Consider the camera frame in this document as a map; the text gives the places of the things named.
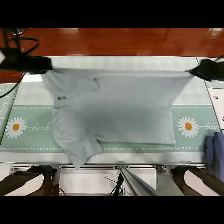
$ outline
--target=cloth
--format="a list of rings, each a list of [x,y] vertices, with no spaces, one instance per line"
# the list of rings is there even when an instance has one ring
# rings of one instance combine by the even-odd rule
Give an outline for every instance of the cloth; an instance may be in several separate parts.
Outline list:
[[[215,132],[205,140],[208,172],[224,182],[224,135]]]
[[[171,105],[187,72],[55,69],[42,75],[54,97],[56,142],[79,167],[98,141],[175,144]]]

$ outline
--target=wooden surface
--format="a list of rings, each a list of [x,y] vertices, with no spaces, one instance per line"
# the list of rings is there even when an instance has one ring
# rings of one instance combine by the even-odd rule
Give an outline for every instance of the wooden surface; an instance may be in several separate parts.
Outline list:
[[[31,53],[35,56],[224,54],[224,28],[26,28],[22,36],[40,40],[39,48]],[[22,49],[33,44],[23,41]],[[1,71],[0,82],[16,82],[20,74]]]

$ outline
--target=green table mat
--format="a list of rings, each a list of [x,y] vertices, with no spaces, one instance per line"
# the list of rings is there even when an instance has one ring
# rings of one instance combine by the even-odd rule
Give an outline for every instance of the green table mat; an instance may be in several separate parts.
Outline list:
[[[11,129],[5,130],[0,151],[62,152],[53,138],[51,109],[51,106],[13,106],[8,119]],[[172,112],[175,145],[101,142],[104,152],[200,152],[205,137],[220,131],[210,105],[173,106]]]

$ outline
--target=red wooden floor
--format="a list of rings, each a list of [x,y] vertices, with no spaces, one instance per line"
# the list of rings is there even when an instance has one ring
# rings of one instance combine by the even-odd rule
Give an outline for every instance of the red wooden floor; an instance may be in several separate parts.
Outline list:
[[[31,55],[206,56],[224,54],[224,28],[27,28],[40,46]],[[32,41],[23,41],[23,50]],[[3,46],[0,34],[0,46]],[[0,72],[0,82],[16,82],[20,73]]]

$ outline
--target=metal pole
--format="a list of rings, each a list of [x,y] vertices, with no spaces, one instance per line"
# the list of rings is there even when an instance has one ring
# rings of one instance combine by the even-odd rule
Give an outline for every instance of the metal pole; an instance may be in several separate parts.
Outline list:
[[[157,196],[156,190],[144,182],[125,166],[119,167],[133,196]]]

